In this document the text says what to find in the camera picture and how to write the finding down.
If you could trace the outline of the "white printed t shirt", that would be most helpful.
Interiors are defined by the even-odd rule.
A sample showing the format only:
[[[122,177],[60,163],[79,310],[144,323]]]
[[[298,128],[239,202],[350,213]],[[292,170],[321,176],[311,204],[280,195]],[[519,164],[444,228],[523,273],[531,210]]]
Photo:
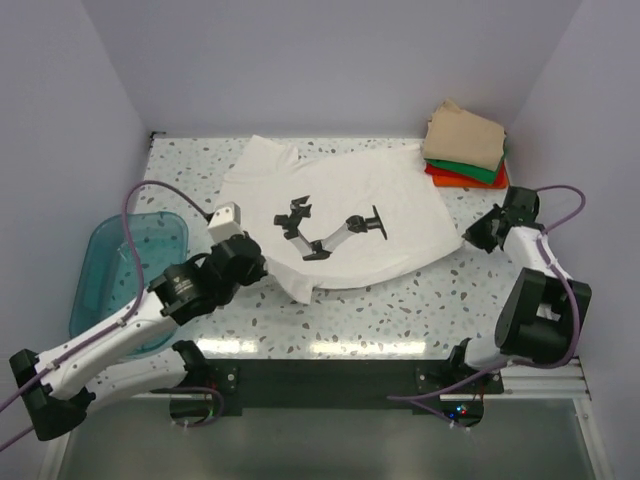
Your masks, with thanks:
[[[235,203],[267,268],[295,301],[316,288],[381,283],[462,245],[417,144],[302,159],[254,136],[225,174],[219,204]]]

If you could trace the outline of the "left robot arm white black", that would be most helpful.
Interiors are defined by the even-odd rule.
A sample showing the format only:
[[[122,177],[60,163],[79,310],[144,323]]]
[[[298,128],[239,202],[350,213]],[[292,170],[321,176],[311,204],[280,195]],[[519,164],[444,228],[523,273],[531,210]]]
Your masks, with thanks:
[[[181,264],[167,267],[142,296],[74,339],[46,352],[23,349],[11,370],[41,441],[71,432],[92,411],[155,390],[221,395],[201,350],[179,341],[137,361],[126,355],[149,340],[231,302],[237,290],[266,274],[259,245],[234,235]]]

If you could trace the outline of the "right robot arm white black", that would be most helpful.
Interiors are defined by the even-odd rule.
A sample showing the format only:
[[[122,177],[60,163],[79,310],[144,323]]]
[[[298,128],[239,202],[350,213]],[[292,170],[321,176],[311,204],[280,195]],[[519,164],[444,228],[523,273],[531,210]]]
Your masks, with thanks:
[[[469,392],[482,377],[509,365],[555,369],[574,356],[592,290],[573,279],[552,253],[552,228],[537,221],[540,206],[537,190],[511,186],[503,203],[463,235],[487,253],[501,250],[520,272],[493,336],[467,338],[453,348],[445,379],[456,392]]]

